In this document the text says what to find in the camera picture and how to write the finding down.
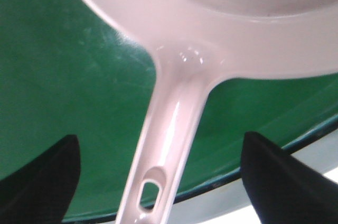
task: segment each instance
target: white enamel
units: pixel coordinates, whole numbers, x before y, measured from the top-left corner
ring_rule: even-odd
[[[144,46],[156,86],[117,223],[168,219],[210,90],[234,78],[281,79],[338,71],[337,0],[84,0]],[[139,205],[143,184],[159,195]]]

